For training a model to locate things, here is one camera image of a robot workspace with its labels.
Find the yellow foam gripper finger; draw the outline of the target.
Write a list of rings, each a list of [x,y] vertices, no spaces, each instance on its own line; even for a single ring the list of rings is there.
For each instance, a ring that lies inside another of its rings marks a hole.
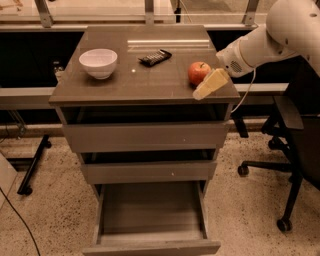
[[[210,71],[193,92],[193,98],[202,100],[228,83],[228,73],[223,68]]]

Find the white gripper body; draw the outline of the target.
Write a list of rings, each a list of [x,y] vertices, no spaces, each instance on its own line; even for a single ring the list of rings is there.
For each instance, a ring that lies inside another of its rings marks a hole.
[[[226,48],[216,54],[221,66],[228,72],[230,77],[239,78],[251,73],[254,68],[249,66],[241,55],[240,42],[230,43]]]

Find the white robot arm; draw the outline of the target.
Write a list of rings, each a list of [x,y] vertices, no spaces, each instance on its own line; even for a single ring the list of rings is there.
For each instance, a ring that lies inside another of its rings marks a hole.
[[[202,100],[227,84],[270,62],[302,56],[320,75],[320,9],[314,0],[278,0],[266,21],[216,53],[220,67],[210,71],[193,97]]]

